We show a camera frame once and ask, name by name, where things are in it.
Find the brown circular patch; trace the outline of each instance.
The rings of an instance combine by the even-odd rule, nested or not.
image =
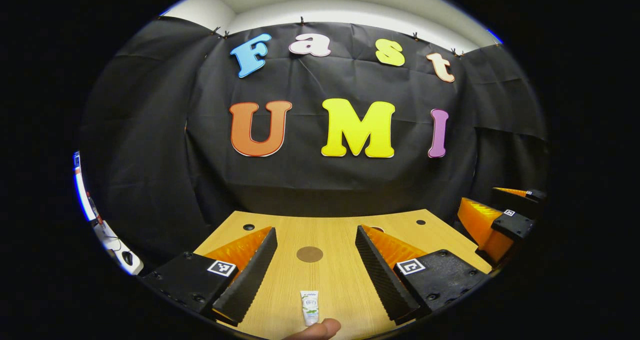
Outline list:
[[[306,263],[314,263],[320,259],[322,259],[323,253],[322,250],[316,247],[304,247],[298,249],[297,258],[306,262]]]

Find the screw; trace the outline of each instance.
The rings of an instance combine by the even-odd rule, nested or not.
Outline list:
[[[205,299],[204,299],[204,297],[203,297],[202,295],[200,295],[200,294],[194,294],[194,295],[192,295],[192,299],[194,299],[194,301],[197,301],[197,302],[199,302],[199,303],[201,303],[201,304],[204,304],[204,303],[205,303]]]

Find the tube of cream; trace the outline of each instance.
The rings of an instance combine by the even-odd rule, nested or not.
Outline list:
[[[304,315],[304,324],[312,326],[320,319],[320,311],[318,310],[318,292],[300,292],[302,297],[302,315]]]

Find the cable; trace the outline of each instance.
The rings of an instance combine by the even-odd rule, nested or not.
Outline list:
[[[118,249],[112,249],[113,251],[120,251],[122,249],[122,240],[120,240],[119,237],[117,236],[108,236],[108,235],[104,235],[105,238],[112,238],[112,239],[118,239],[118,243],[119,243],[119,248]]]

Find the black border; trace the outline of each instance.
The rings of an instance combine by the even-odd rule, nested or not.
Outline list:
[[[17,91],[7,95],[7,114],[15,123],[7,138],[19,147],[7,157],[7,192],[15,210],[7,219],[17,229],[5,234],[9,265],[4,271],[11,285],[4,315],[22,335],[229,337],[124,275],[83,219],[73,183],[72,158],[87,93],[126,40],[176,1],[9,3],[8,18],[16,28],[5,38],[9,59],[16,64],[7,65],[7,80]],[[589,41],[576,19],[587,17],[584,12],[591,5],[572,0],[452,1],[505,42],[538,90],[551,142],[549,202],[528,244],[492,281],[421,326],[387,336],[462,339],[503,333],[528,338],[583,332],[593,337],[613,329],[617,308],[604,305],[613,297],[611,287],[594,296],[599,278],[592,269],[594,263],[602,269],[606,259],[588,246],[594,216],[584,190],[602,185],[588,180],[601,168],[587,167],[589,157],[582,148],[585,138],[603,144],[593,129],[611,119],[586,119],[595,105],[582,97],[588,90],[576,74],[576,60],[584,56],[577,44]],[[592,315],[598,318],[586,326]]]

